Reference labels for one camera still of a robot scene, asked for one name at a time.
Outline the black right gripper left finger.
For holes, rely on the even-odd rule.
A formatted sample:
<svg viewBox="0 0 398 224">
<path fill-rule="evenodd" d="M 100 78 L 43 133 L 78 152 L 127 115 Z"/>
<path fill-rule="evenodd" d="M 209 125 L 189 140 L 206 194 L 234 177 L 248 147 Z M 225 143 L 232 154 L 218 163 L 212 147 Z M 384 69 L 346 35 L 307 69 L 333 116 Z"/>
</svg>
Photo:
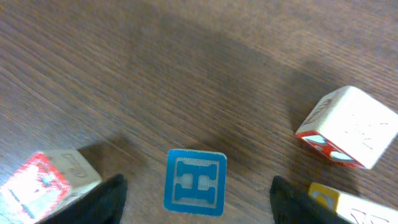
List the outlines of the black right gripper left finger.
<svg viewBox="0 0 398 224">
<path fill-rule="evenodd" d="M 40 224 L 120 224 L 127 198 L 127 180 L 114 175 L 67 208 Z"/>
</svg>

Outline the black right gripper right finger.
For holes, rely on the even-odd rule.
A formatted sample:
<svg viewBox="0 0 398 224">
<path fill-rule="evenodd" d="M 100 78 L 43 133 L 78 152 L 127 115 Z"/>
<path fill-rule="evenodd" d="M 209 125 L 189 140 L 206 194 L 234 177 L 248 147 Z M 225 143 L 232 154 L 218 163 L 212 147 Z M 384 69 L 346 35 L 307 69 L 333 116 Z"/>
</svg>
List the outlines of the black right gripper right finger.
<svg viewBox="0 0 398 224">
<path fill-rule="evenodd" d="M 279 175 L 269 193 L 275 224 L 350 224 Z"/>
</svg>

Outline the red number 6 block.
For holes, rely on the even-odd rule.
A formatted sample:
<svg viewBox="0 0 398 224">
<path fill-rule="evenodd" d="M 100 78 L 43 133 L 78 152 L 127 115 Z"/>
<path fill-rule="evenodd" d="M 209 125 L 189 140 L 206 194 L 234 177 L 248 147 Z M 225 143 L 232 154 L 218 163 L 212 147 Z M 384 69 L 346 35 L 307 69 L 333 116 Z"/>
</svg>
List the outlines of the red number 6 block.
<svg viewBox="0 0 398 224">
<path fill-rule="evenodd" d="M 102 183 L 77 150 L 35 152 L 1 186 L 1 220 L 37 223 Z"/>
</svg>

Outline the blue letter H block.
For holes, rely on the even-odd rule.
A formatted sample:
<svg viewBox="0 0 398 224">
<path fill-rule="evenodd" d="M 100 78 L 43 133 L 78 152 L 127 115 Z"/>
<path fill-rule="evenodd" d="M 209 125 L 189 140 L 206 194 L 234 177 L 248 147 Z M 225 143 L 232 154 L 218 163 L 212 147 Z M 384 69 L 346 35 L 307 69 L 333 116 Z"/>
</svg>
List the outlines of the blue letter H block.
<svg viewBox="0 0 398 224">
<path fill-rule="evenodd" d="M 167 154 L 164 207 L 172 212 L 222 216 L 226 175 L 227 157 L 221 152 L 171 149 Z"/>
</svg>

